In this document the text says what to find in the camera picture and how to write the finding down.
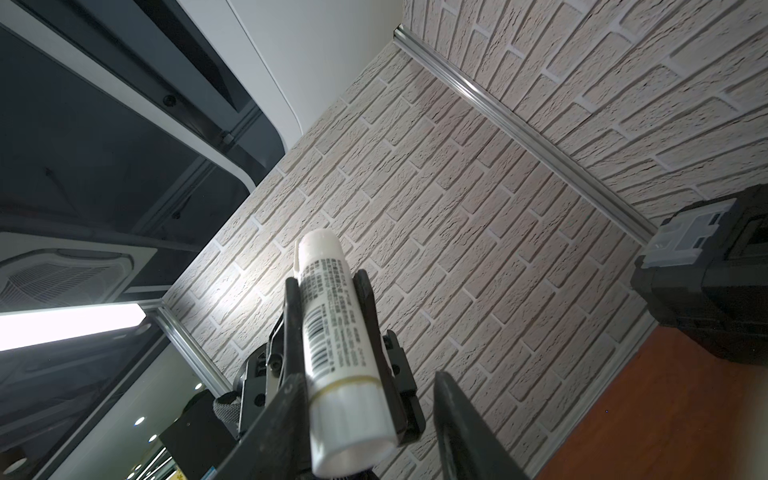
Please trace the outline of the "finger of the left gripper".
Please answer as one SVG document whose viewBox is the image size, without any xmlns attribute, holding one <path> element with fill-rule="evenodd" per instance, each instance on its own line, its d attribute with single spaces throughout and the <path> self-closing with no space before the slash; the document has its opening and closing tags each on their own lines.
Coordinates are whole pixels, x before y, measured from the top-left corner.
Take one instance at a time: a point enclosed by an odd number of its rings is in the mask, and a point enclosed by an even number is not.
<svg viewBox="0 0 768 480">
<path fill-rule="evenodd" d="M 299 282 L 296 278 L 289 277 L 285 281 L 283 308 L 283 383 L 291 375 L 305 375 L 303 319 L 303 303 Z"/>
<path fill-rule="evenodd" d="M 420 402 L 405 350 L 394 331 L 381 332 L 373 287 L 364 269 L 354 274 L 353 285 L 398 443 L 416 443 L 420 440 Z"/>
</svg>

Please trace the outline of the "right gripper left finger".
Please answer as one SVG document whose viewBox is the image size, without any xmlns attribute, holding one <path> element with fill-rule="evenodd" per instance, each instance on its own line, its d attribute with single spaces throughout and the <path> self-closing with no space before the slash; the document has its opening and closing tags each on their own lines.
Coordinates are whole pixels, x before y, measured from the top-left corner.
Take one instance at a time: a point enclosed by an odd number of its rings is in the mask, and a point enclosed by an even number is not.
<svg viewBox="0 0 768 480">
<path fill-rule="evenodd" d="M 211 477 L 296 479 L 308 449 L 306 381 L 303 374 L 294 373 Z"/>
</svg>

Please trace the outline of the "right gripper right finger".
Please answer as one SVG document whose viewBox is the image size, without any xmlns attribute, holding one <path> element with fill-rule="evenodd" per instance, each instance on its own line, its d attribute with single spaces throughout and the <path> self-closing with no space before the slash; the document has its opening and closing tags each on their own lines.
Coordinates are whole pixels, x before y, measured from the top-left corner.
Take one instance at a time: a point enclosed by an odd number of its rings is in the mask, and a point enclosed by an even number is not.
<svg viewBox="0 0 768 480">
<path fill-rule="evenodd" d="M 527 479 L 453 377 L 435 374 L 433 417 L 444 479 Z"/>
</svg>

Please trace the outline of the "white glue stick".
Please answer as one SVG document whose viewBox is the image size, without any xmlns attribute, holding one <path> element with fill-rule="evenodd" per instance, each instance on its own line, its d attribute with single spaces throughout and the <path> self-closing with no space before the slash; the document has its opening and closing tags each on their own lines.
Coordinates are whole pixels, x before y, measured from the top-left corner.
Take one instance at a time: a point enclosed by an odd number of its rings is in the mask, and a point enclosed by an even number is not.
<svg viewBox="0 0 768 480">
<path fill-rule="evenodd" d="M 296 244 L 312 472 L 323 479 L 374 467 L 397 435 L 373 344 L 340 240 L 317 229 Z"/>
</svg>

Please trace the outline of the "ceiling air conditioner vent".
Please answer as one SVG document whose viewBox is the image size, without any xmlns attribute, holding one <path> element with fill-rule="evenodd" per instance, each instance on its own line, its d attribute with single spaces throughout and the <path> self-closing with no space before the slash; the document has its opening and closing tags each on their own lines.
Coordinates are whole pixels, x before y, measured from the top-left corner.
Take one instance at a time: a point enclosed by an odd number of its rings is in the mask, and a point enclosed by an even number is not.
<svg viewBox="0 0 768 480">
<path fill-rule="evenodd" d="M 156 253 L 152 247 L 3 231 L 1 310 L 110 303 Z"/>
</svg>

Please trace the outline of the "ceiling light panel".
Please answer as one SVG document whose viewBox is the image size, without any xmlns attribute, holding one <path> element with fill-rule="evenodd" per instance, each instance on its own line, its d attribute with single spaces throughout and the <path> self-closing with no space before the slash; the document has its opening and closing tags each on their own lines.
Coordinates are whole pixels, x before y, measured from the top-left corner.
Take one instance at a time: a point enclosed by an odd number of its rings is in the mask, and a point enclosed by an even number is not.
<svg viewBox="0 0 768 480">
<path fill-rule="evenodd" d="M 146 313 L 136 303 L 28 310 L 1 315 L 1 351 L 139 326 Z"/>
</svg>

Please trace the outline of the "black plastic toolbox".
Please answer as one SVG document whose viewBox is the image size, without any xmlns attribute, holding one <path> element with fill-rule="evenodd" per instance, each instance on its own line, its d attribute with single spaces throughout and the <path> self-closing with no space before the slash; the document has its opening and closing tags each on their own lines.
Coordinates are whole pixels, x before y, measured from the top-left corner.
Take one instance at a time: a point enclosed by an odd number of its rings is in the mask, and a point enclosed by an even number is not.
<svg viewBox="0 0 768 480">
<path fill-rule="evenodd" d="M 766 185 L 664 220 L 636 259 L 631 286 L 660 325 L 721 359 L 766 366 Z"/>
</svg>

